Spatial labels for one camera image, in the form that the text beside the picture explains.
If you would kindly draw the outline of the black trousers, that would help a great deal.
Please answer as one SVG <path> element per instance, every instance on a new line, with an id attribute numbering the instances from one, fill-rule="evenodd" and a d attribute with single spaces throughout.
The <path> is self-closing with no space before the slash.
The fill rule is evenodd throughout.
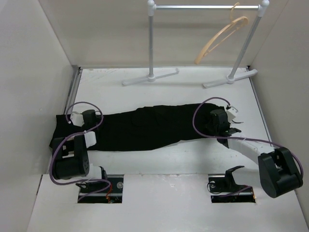
<path id="1" fill-rule="evenodd" d="M 104 115 L 96 132 L 98 144 L 89 150 L 148 151 L 203 134 L 213 136 L 205 126 L 210 111 L 216 109 L 224 108 L 211 103 L 157 105 Z"/>

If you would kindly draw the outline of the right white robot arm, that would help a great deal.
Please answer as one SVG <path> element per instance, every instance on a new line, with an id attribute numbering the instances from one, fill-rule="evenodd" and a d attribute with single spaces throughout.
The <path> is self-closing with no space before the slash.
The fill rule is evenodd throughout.
<path id="1" fill-rule="evenodd" d="M 261 187 L 269 197 L 277 198 L 303 186 L 303 177 L 289 149 L 245 138 L 239 129 L 231 127 L 225 110 L 212 110 L 206 128 L 219 143 L 258 165 Z"/>

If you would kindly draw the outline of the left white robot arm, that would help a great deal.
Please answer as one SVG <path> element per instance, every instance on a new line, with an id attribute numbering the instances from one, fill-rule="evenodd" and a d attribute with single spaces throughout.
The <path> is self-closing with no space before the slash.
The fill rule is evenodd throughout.
<path id="1" fill-rule="evenodd" d="M 100 121 L 101 116 L 93 109 L 56 116 L 56 129 L 50 142 L 53 153 L 66 137 L 76 133 L 78 135 L 69 138 L 59 149 L 52 166 L 55 180 L 75 181 L 80 178 L 92 182 L 96 192 L 107 190 L 106 171 L 101 166 L 91 164 L 87 152 L 98 144 L 96 132 Z"/>

